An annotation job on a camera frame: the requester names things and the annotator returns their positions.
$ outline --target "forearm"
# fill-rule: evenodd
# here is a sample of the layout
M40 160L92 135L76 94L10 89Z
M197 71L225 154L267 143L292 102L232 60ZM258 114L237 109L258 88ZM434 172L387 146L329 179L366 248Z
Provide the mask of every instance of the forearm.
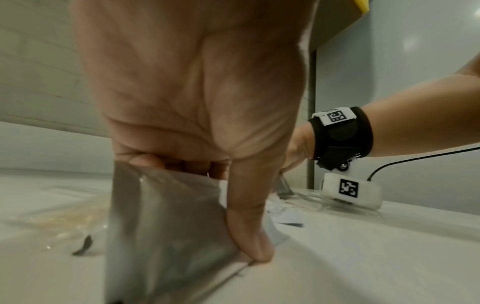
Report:
M369 156L424 153L480 142L480 77L453 74L363 110L373 131Z

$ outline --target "qr code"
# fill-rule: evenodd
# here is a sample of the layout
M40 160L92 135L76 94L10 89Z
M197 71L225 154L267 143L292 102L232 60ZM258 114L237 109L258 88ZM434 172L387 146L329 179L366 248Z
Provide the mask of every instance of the qr code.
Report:
M340 179L339 193L356 198L359 196L359 183L346 179Z
M328 118L331 122L338 122L347 119L342 111L338 110L335 112L327 113Z

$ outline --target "black vertical edge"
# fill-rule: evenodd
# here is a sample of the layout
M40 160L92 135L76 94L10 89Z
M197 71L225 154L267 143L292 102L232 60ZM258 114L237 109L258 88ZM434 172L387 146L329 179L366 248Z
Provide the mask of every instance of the black vertical edge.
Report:
M313 50L308 59L308 116L315 113L315 88L317 83L317 51ZM306 187L313 189L315 186L315 162L309 160L306 167Z

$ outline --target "wrist-mounted device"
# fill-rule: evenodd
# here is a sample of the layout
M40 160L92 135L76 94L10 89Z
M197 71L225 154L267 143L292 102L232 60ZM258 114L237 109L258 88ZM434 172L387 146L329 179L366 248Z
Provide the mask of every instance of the wrist-mounted device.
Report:
M329 171L354 158L365 157L374 143L368 117L359 107L314 113L309 120L315 133L317 165Z

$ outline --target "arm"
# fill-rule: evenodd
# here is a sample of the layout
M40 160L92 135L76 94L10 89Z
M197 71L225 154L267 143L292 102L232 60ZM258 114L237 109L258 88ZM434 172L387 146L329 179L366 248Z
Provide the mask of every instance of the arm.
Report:
M373 131L369 156L425 153L480 142L480 54L458 72L362 108ZM283 171L312 159L310 123L290 141Z

